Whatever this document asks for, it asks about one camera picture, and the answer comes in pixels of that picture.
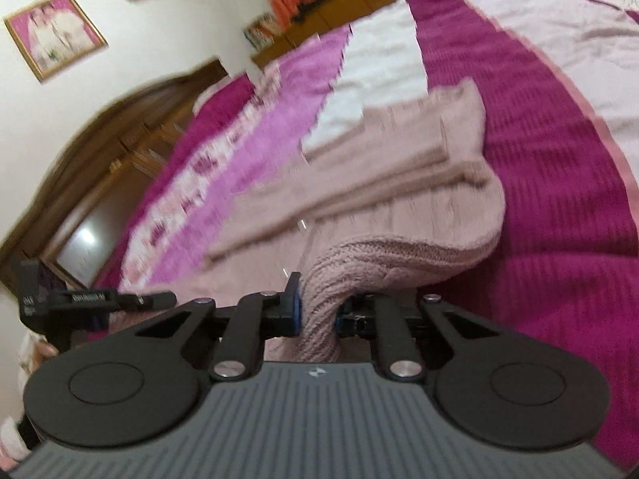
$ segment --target white wall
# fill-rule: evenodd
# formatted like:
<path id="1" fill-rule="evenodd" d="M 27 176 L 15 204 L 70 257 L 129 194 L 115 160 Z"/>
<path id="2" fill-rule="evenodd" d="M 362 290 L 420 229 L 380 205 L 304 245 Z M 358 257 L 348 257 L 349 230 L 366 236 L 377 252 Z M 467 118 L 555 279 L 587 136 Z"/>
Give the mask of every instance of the white wall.
<path id="1" fill-rule="evenodd" d="M 0 16 L 35 0 L 0 0 Z M 149 82 L 217 56 L 249 69 L 242 27 L 266 0 L 76 0 L 109 43 L 40 84 L 0 25 L 0 240 L 30 204 L 58 154 L 102 108 Z M 0 420 L 19 410 L 17 306 L 0 290 Z"/>

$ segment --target striped bedspread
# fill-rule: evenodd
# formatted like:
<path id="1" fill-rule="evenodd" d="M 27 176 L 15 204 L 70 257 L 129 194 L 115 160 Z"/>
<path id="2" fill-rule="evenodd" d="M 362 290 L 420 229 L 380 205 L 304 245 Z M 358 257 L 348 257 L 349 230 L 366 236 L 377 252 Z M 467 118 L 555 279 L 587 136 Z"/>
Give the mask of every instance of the striped bedspread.
<path id="1" fill-rule="evenodd" d="M 471 77 L 486 107 L 484 155 L 503 182 L 506 221 L 495 254 L 437 291 L 601 369 L 613 400 L 596 443 L 619 464 L 633 464 L 639 459 L 635 5 L 398 0 L 311 38 L 267 67 L 250 103 L 194 149 L 148 204 L 132 228 L 120 288 L 161 287 L 190 275 L 233 196 L 272 175 L 300 143 L 304 149 L 338 137 L 362 107 Z M 195 197 L 188 185 L 194 181 Z M 285 281 L 282 272 L 273 288 Z M 247 293 L 253 291 L 247 277 Z M 119 318 L 113 328 L 125 324 Z"/>

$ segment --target purple fabric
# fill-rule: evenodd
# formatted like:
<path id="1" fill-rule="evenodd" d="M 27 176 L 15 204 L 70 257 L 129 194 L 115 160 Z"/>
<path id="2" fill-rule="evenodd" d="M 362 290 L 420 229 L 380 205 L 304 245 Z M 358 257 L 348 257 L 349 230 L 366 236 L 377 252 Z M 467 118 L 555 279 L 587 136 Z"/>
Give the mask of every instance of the purple fabric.
<path id="1" fill-rule="evenodd" d="M 494 255 L 432 290 L 595 364 L 612 392 L 596 443 L 632 465 L 639 246 L 613 160 L 568 91 L 522 43 L 462 0 L 407 2 L 429 85 L 477 83 L 487 114 L 484 154 L 506 192 Z"/>
<path id="2" fill-rule="evenodd" d="M 145 196 L 129 218 L 127 228 L 120 238 L 106 270 L 98 279 L 98 285 L 116 288 L 122 277 L 121 265 L 129 246 L 133 229 L 145 217 L 146 211 L 162 195 L 173 177 L 188 161 L 191 153 L 206 140 L 215 138 L 237 116 L 253 95 L 254 86 L 247 75 L 242 75 L 216 92 L 189 124 L 186 135 L 175 146 L 173 154 L 160 175 L 146 190 Z"/>
<path id="3" fill-rule="evenodd" d="M 268 177 L 298 152 L 299 141 L 315 124 L 331 82 L 339 74 L 350 37 L 345 25 L 309 40 L 279 60 L 280 94 L 253 133 L 233 154 L 225 171 L 211 182 L 204 204 L 171 238 L 148 284 L 170 283 L 202 262 L 232 207 L 232 196 Z"/>

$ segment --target headboard mirror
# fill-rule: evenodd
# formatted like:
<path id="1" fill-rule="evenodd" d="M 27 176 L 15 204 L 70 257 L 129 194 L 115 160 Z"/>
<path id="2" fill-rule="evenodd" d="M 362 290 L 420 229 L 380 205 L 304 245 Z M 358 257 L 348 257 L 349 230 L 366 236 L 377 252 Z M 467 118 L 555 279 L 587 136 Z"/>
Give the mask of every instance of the headboard mirror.
<path id="1" fill-rule="evenodd" d="M 102 111 L 59 156 L 0 247 L 0 279 L 42 259 L 72 287 L 100 276 L 146 188 L 184 134 L 197 96 L 227 75 L 218 59 L 153 83 Z"/>

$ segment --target pink sweater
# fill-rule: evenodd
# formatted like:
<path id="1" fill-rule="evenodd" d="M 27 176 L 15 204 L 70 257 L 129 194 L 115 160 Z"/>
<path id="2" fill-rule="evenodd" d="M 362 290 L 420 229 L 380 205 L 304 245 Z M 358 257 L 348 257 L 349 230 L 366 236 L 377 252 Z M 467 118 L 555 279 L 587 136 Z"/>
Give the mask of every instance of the pink sweater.
<path id="1" fill-rule="evenodd" d="M 301 271 L 302 334 L 271 341 L 267 357 L 336 360 L 333 321 L 349 295 L 443 281 L 496 246 L 505 202 L 482 157 L 484 123 L 470 79 L 364 110 L 351 131 L 239 196 L 209 265 L 171 289 L 224 307 Z M 140 320 L 115 317 L 112 329 Z"/>

